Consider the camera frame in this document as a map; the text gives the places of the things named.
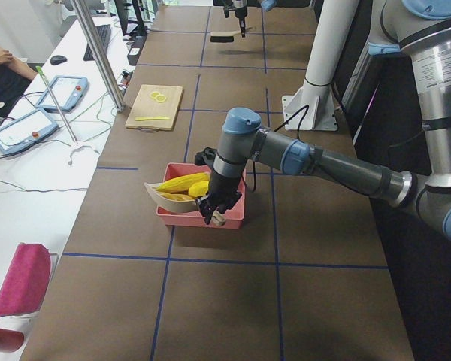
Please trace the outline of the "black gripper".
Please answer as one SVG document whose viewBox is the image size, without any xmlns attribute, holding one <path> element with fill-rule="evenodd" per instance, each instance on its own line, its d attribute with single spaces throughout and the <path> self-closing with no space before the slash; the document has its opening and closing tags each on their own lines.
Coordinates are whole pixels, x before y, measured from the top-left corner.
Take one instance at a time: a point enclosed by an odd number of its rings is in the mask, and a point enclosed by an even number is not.
<svg viewBox="0 0 451 361">
<path fill-rule="evenodd" d="M 247 16 L 247 0 L 223 0 L 222 8 L 225 18 L 229 17 L 230 12 L 235 13 L 236 18 L 245 18 Z"/>
<path fill-rule="evenodd" d="M 216 149 L 206 147 L 195 155 L 195 165 L 207 165 L 211 170 L 208 192 L 196 200 L 204 222 L 209 225 L 214 211 L 224 214 L 240 199 L 238 186 L 243 174 L 243 164 L 229 162 Z"/>
</svg>

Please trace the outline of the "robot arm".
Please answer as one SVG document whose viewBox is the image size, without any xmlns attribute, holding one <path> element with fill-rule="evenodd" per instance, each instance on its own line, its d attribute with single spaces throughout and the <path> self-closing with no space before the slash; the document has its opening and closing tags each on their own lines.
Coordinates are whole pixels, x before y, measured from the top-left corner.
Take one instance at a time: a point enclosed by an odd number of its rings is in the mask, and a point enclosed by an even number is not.
<svg viewBox="0 0 451 361">
<path fill-rule="evenodd" d="M 229 17 L 231 12 L 234 13 L 235 17 L 238 19 L 245 18 L 248 14 L 248 7 L 258 7 L 262 10 L 269 11 L 276 6 L 275 0 L 223 0 L 223 1 L 213 1 L 214 6 L 222 7 L 225 18 Z"/>
<path fill-rule="evenodd" d="M 397 172 L 281 135 L 248 108 L 232 108 L 214 153 L 209 189 L 196 202 L 205 222 L 234 207 L 248 160 L 307 174 L 386 200 L 451 241 L 451 1 L 376 1 L 370 52 L 398 51 L 413 64 L 431 174 Z"/>
</svg>

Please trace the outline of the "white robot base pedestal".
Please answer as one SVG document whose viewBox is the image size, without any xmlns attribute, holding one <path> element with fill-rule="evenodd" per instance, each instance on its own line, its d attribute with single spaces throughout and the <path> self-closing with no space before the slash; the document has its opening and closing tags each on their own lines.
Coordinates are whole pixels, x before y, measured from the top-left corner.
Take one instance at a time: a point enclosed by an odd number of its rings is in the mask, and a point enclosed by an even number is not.
<svg viewBox="0 0 451 361">
<path fill-rule="evenodd" d="M 337 130 L 331 84 L 358 4 L 323 2 L 304 82 L 294 95 L 282 97 L 286 130 Z"/>
</svg>

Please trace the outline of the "person's forearm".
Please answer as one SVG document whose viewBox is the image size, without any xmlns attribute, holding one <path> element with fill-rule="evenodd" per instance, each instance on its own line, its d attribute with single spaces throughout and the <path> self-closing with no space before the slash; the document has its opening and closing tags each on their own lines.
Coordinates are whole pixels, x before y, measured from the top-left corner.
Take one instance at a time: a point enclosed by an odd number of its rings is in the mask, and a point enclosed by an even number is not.
<svg viewBox="0 0 451 361">
<path fill-rule="evenodd" d="M 30 68 L 26 62 L 14 57 L 12 60 L 5 63 L 6 67 L 9 68 L 14 73 L 27 80 L 34 80 L 38 74 L 35 70 Z"/>
</svg>

